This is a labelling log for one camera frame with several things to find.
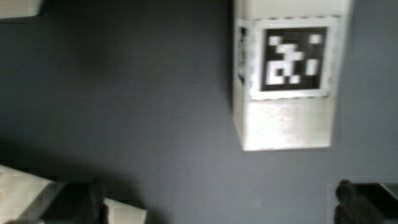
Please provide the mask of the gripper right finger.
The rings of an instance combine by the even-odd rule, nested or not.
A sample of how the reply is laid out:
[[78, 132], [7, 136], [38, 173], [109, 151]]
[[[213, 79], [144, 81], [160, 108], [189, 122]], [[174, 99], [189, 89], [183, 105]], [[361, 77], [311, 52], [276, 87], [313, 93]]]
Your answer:
[[398, 224], [398, 183], [354, 183], [336, 188], [334, 224]]

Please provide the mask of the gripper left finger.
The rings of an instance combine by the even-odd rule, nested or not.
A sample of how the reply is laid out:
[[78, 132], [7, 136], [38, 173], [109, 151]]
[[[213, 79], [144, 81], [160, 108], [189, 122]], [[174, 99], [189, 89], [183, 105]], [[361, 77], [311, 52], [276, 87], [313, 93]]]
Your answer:
[[64, 184], [41, 219], [45, 224], [109, 224], [105, 190], [98, 181]]

